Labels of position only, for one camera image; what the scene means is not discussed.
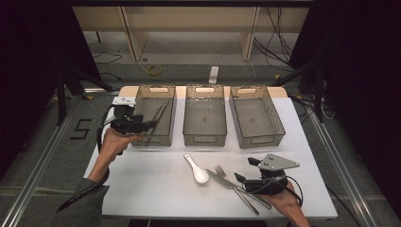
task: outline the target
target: human hand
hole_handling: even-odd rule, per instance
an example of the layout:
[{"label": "human hand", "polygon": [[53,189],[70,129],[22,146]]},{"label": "human hand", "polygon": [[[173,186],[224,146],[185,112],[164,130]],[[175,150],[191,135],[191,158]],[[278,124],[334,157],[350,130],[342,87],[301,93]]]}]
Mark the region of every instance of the human hand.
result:
[{"label": "human hand", "polygon": [[[294,191],[294,186],[288,181],[287,188]],[[298,203],[297,198],[294,197],[287,190],[282,193],[269,196],[260,195],[262,198],[269,201],[281,214],[283,214],[289,221],[291,221],[294,227],[310,226],[304,213],[301,210],[301,206]]]},{"label": "human hand", "polygon": [[100,153],[97,156],[95,165],[88,179],[94,182],[100,182],[109,168],[110,163],[115,160],[117,154],[126,149],[129,143],[140,140],[143,137],[142,134],[123,135],[113,128],[108,128],[104,134]]}]

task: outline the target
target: plastic spoon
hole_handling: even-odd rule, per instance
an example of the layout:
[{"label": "plastic spoon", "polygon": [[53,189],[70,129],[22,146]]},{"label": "plastic spoon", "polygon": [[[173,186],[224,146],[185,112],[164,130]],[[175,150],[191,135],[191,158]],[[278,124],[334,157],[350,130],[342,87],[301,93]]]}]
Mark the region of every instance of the plastic spoon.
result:
[{"label": "plastic spoon", "polygon": [[199,168],[194,161],[192,160],[191,156],[189,154],[185,154],[183,156],[186,160],[188,160],[189,164],[192,166],[192,170],[194,170],[194,176],[195,180],[198,183],[207,183],[209,181],[209,174],[207,174],[206,171],[203,169]]}]

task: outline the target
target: gray floor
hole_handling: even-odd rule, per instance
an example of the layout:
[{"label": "gray floor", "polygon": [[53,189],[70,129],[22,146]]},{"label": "gray floor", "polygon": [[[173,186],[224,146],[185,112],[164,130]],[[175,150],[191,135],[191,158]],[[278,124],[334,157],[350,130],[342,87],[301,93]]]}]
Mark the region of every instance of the gray floor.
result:
[{"label": "gray floor", "polygon": [[[255,49],[250,62],[244,62],[236,58],[231,54],[240,56],[240,46],[236,34],[154,33],[148,37],[142,60],[139,61],[144,66],[150,64],[162,66],[163,72],[157,77],[158,80],[150,79],[145,75],[138,62],[131,60],[123,34],[100,33],[101,44],[97,42],[94,32],[87,32],[85,35],[94,54],[110,52],[122,56],[121,59],[113,63],[97,65],[101,73],[113,73],[122,78],[122,80],[117,80],[110,74],[102,74],[104,81],[114,87],[143,83],[166,83],[165,80],[161,79],[167,79],[176,84],[185,84],[187,81],[204,83],[209,78],[212,65],[220,67],[218,83],[224,85],[239,85],[250,80],[250,84],[270,84],[274,81],[274,75],[284,76],[288,73],[270,67],[264,55],[259,54]],[[257,37],[260,40],[267,40],[269,36],[259,34]],[[286,37],[290,44],[294,44],[297,35],[288,34]],[[275,42],[271,48],[276,53],[280,53],[278,46],[278,43]],[[222,56],[218,61],[218,58],[224,53],[230,54]],[[96,58],[96,61],[108,62],[115,58],[116,56],[104,54]],[[270,63],[283,67],[278,61],[270,61]],[[286,84],[285,88],[289,95],[297,94],[297,80]],[[84,83],[84,85],[88,88],[93,86],[89,83]],[[67,125],[65,133],[56,147],[55,153],[48,163],[37,190],[30,199],[18,226],[49,226],[57,208],[72,195],[72,191],[82,177],[94,151],[96,144],[95,131],[100,117],[112,99],[113,96],[111,95],[93,95],[89,96],[89,98],[84,98],[78,103],[74,113],[71,115],[70,123]],[[301,115],[304,108],[298,103],[294,103],[294,106],[298,114]],[[26,150],[18,155],[9,172],[2,179],[0,183],[1,220],[6,216],[21,188],[29,178],[32,169],[34,169],[46,149],[47,141],[56,129],[57,110],[57,100],[50,100],[49,106],[44,111],[35,132],[26,142]],[[71,137],[83,135],[82,131],[75,131],[80,119],[91,120],[81,124],[83,128],[90,131],[85,139],[72,140]],[[305,135],[325,183],[336,192],[346,206],[356,215],[354,206],[346,194],[339,175],[336,173],[323,142],[312,123],[312,117],[307,115],[300,116],[300,121],[303,122]],[[324,125],[327,127],[342,160],[350,171],[357,189],[368,203],[377,226],[401,226],[400,220],[381,194],[363,161],[358,159],[353,145],[339,120],[337,118],[332,120],[325,119]],[[333,220],[311,220],[311,223],[316,226],[356,226],[339,201],[334,197],[332,199],[338,209],[339,217]],[[269,220],[267,223],[269,226],[286,226],[284,220]],[[105,218],[103,219],[103,224],[104,226],[127,226],[128,221]]]}]

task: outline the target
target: sleeve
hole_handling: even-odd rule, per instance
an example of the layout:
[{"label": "sleeve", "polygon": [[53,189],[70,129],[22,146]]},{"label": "sleeve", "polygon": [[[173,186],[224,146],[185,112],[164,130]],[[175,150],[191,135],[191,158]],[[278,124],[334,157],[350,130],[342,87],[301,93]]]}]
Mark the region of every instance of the sleeve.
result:
[{"label": "sleeve", "polygon": [[[83,178],[76,193],[94,185],[95,182]],[[85,195],[67,208],[56,213],[51,226],[53,227],[98,227],[101,226],[103,199],[109,186],[101,186],[95,191]]]}]

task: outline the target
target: knife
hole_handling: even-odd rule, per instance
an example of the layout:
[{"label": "knife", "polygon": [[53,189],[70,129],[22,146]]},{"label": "knife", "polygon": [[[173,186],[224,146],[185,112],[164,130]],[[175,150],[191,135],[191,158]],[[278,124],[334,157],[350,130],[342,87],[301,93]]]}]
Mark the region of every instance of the knife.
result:
[{"label": "knife", "polygon": [[219,183],[222,183],[224,186],[229,187],[229,188],[233,188],[238,192],[241,192],[243,194],[246,194],[247,196],[253,198],[254,200],[258,201],[259,203],[261,203],[262,205],[264,205],[266,208],[271,209],[271,204],[269,201],[266,201],[265,199],[259,198],[256,195],[250,194],[248,192],[246,192],[244,189],[242,189],[241,187],[239,187],[238,185],[227,181],[226,179],[220,177],[218,174],[210,171],[209,169],[206,169],[206,171],[209,173],[210,176],[212,176],[213,178],[215,178]]}]

